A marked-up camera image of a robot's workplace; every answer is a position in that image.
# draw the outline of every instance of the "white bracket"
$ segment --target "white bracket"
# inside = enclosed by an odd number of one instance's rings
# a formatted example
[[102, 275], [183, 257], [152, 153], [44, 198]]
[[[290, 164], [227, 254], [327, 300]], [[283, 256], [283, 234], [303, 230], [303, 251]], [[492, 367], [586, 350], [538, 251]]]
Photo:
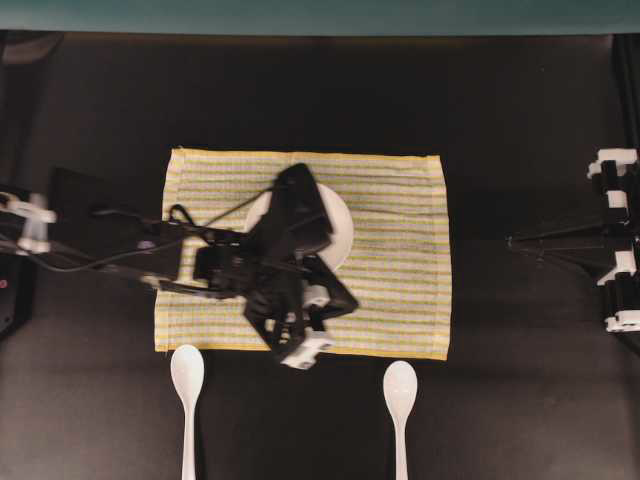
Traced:
[[22, 236], [18, 240], [18, 246], [27, 252], [47, 253], [51, 250], [51, 244], [47, 237], [47, 224], [56, 221], [56, 213], [47, 210], [47, 199], [38, 193], [32, 193], [29, 201], [24, 202], [15, 195], [0, 193], [9, 199], [2, 209], [25, 219]]
[[609, 280], [613, 280], [616, 273], [629, 272], [631, 275], [636, 273], [636, 257], [633, 254], [633, 248], [630, 250], [615, 252], [615, 255], [616, 266], [604, 277], [598, 280], [599, 287], [602, 287]]

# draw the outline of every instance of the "white clamp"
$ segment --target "white clamp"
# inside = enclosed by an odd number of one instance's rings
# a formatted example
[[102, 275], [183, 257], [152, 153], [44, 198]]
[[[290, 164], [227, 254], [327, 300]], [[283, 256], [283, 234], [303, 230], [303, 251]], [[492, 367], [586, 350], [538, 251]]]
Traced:
[[[304, 283], [302, 305], [305, 309], [312, 306], [323, 308], [331, 297], [322, 285]], [[292, 368], [307, 370], [316, 363], [316, 355], [329, 350], [335, 345], [335, 340], [327, 332], [319, 332], [312, 328], [305, 329], [305, 339], [302, 344], [282, 360], [282, 363]]]
[[616, 162], [618, 176], [622, 177], [627, 171], [627, 165], [633, 165], [638, 161], [638, 152], [634, 148], [601, 148], [598, 150], [598, 159], [589, 164], [587, 178], [602, 173], [602, 162]]
[[[598, 150], [598, 159], [589, 164], [587, 178], [602, 173], [602, 162], [613, 161], [616, 164], [618, 177], [624, 176], [627, 166], [638, 161], [638, 152], [633, 148], [603, 148]], [[629, 210], [627, 194], [622, 190], [607, 190], [607, 203], [609, 208], [624, 208]]]
[[18, 246], [27, 252], [36, 254], [50, 251], [51, 244], [47, 237], [47, 224], [56, 221], [56, 213], [47, 210], [47, 199], [43, 195], [32, 193], [29, 196], [29, 201], [24, 202], [9, 193], [0, 194], [9, 199], [3, 210], [25, 219]]
[[307, 328], [304, 342], [287, 355], [282, 363], [292, 368], [307, 370], [316, 363], [318, 353], [329, 350], [335, 343], [335, 340], [327, 332], [317, 332]]
[[[607, 281], [614, 280], [616, 273], [636, 273], [636, 258], [633, 248], [615, 252], [616, 266], [604, 277], [598, 280], [598, 286], [603, 286]], [[614, 316], [605, 318], [607, 332], [636, 332], [640, 330], [640, 310], [620, 310]]]

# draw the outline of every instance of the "spoon handle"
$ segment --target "spoon handle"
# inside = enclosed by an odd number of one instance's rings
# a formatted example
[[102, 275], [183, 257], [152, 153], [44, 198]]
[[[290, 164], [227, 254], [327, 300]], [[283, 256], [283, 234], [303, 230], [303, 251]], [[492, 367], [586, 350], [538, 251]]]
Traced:
[[194, 454], [195, 411], [184, 412], [184, 447], [182, 449], [182, 480], [196, 480]]
[[405, 426], [396, 425], [396, 480], [408, 480], [407, 447], [405, 445]]

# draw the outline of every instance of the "striped towel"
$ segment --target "striped towel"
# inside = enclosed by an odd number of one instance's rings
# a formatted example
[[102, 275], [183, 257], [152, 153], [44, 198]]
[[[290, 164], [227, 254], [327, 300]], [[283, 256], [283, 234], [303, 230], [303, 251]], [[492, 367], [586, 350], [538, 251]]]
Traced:
[[[334, 353], [446, 360], [451, 317], [451, 254], [440, 159], [175, 149], [163, 210], [175, 203], [203, 223], [268, 188], [284, 168], [304, 162], [348, 205], [355, 226], [338, 278], [359, 300], [350, 315], [326, 322]], [[242, 230], [247, 210], [218, 228]], [[192, 280], [200, 239], [185, 242], [180, 281]], [[159, 292], [155, 348], [264, 350], [242, 316], [241, 300], [215, 301]]]

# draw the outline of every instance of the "black cable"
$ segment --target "black cable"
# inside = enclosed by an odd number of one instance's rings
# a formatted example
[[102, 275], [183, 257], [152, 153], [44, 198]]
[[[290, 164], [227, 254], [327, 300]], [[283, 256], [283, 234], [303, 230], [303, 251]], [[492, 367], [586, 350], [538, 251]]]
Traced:
[[213, 217], [211, 220], [209, 220], [207, 223], [201, 225], [201, 227], [208, 227], [209, 225], [217, 222], [218, 220], [222, 220], [224, 217], [226, 217], [227, 215], [231, 215], [234, 212], [237, 212], [238, 210], [240, 210], [243, 207], [246, 207], [247, 205], [249, 205], [251, 202], [255, 202], [260, 196], [262, 196], [263, 193], [267, 193], [270, 192], [272, 189], [271, 188], [265, 188], [264, 190], [262, 190], [261, 192], [256, 193], [253, 197], [251, 197], [250, 199], [242, 202], [239, 205], [236, 205], [235, 207], [233, 207], [230, 210], [227, 210], [226, 212], [218, 215], [217, 217]]
[[[261, 192], [259, 192], [258, 194], [254, 195], [253, 197], [251, 197], [250, 199], [246, 200], [245, 202], [242, 202], [239, 205], [236, 205], [235, 207], [227, 210], [226, 212], [221, 213], [220, 215], [213, 217], [211, 220], [209, 220], [207, 223], [205, 223], [204, 225], [201, 225], [201, 227], [208, 227], [209, 225], [222, 220], [223, 218], [227, 217], [228, 215], [231, 215], [232, 213], [240, 210], [242, 207], [247, 206], [249, 203], [255, 201], [258, 197], [260, 197], [263, 193], [269, 191], [270, 189], [266, 189], [263, 190]], [[92, 269], [95, 267], [99, 267], [100, 265], [104, 265], [107, 263], [111, 263], [111, 262], [115, 262], [117, 260], [122, 260], [124, 258], [129, 258], [129, 257], [133, 257], [136, 255], [140, 255], [143, 253], [155, 253], [155, 252], [159, 252], [161, 250], [166, 250], [168, 248], [174, 247], [176, 245], [179, 245], [185, 238], [189, 237], [193, 235], [193, 232], [187, 232], [184, 235], [182, 235], [180, 238], [176, 239], [176, 240], [172, 240], [170, 242], [167, 243], [163, 243], [161, 245], [156, 245], [155, 247], [150, 247], [150, 248], [144, 248], [144, 249], [136, 249], [136, 250], [129, 250], [126, 252], [121, 252], [121, 253], [116, 253], [114, 255], [110, 255], [107, 257], [103, 257], [103, 258], [99, 258], [96, 260], [92, 260], [91, 262], [88, 263], [84, 263], [82, 265], [76, 265], [73, 267], [60, 267], [58, 265], [53, 265], [52, 263], [47, 262], [46, 260], [40, 258], [40, 255], [36, 255], [28, 250], [25, 250], [24, 248], [20, 247], [17, 242], [15, 242], [13, 239], [7, 237], [6, 235], [0, 233], [0, 239], [4, 240], [5, 242], [10, 243], [13, 248], [15, 248], [17, 251], [24, 253], [27, 258], [29, 258], [31, 261], [33, 261], [35, 264], [39, 265], [40, 267], [46, 269], [46, 270], [50, 270], [52, 272], [57, 272], [57, 273], [74, 273], [74, 272], [80, 272], [83, 270], [88, 270], [88, 269]]]

